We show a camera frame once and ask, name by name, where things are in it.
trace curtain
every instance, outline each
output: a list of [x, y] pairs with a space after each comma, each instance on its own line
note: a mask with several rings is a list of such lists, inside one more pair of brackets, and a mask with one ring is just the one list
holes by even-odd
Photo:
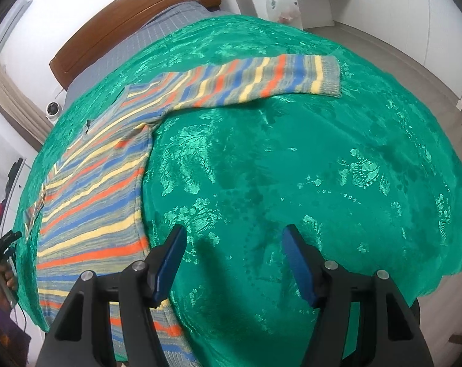
[[12, 82], [0, 65], [0, 112], [34, 149], [40, 150], [52, 129], [45, 114]]

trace green bedspread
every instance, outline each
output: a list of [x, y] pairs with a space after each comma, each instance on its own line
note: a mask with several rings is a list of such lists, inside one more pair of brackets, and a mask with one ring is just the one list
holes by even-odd
[[[33, 164], [15, 229], [86, 120], [125, 85], [283, 53], [336, 56], [342, 96], [282, 95], [171, 115], [155, 133], [143, 180], [151, 245], [175, 223], [188, 230], [171, 301], [204, 366], [299, 365], [316, 314], [281, 252], [286, 224], [347, 269], [386, 269], [409, 303], [462, 269], [462, 163], [430, 111], [337, 43], [243, 16], [187, 26], [81, 96]], [[16, 263], [20, 303], [48, 331], [36, 288], [40, 220], [18, 242]]]

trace tile floor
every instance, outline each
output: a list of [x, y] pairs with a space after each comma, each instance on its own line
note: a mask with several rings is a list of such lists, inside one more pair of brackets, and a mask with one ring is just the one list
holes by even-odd
[[[458, 98], [422, 65], [392, 46], [342, 24], [307, 31], [333, 40], [391, 73], [437, 117], [462, 160], [462, 112]], [[437, 367], [449, 367], [462, 346], [449, 343], [452, 334], [462, 334], [462, 272], [444, 277], [437, 290], [419, 298], [421, 330]]]

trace hand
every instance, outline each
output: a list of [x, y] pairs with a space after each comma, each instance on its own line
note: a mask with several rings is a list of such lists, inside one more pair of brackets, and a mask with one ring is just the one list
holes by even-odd
[[[16, 291], [17, 289], [17, 280], [16, 277], [13, 275], [13, 271], [11, 270], [10, 264], [3, 263], [0, 265], [0, 280], [5, 280], [6, 285]], [[0, 309], [3, 310], [5, 313], [10, 314], [11, 307], [8, 299], [6, 298], [5, 293], [0, 285]]]

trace gray bedsheet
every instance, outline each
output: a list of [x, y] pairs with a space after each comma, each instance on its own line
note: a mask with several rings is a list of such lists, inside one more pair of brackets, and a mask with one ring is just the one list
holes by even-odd
[[136, 53], [154, 41], [187, 25], [212, 16], [227, 15], [224, 11], [209, 12], [197, 1], [175, 4], [160, 12], [136, 33], [108, 51], [91, 66], [83, 70], [68, 87], [64, 111], [82, 94], [98, 84]]

